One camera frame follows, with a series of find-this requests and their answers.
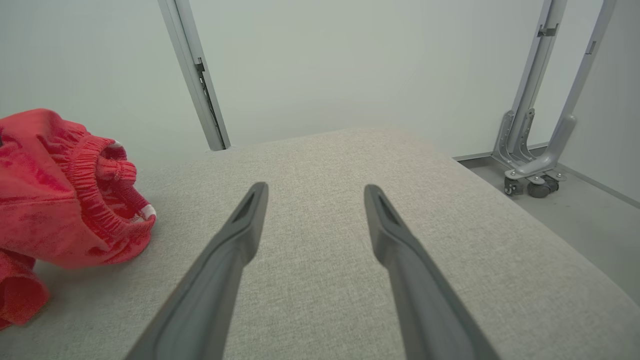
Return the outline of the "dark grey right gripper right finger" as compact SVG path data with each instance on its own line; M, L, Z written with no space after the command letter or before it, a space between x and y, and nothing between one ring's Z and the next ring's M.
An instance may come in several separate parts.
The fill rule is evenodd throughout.
M498 360L485 333L382 189L364 189L375 258L386 269L409 360Z

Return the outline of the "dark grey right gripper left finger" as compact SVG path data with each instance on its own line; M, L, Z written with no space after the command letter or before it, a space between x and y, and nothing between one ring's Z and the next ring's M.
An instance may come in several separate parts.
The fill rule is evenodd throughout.
M269 187L254 183L135 342L128 360L221 360L243 269L258 253Z

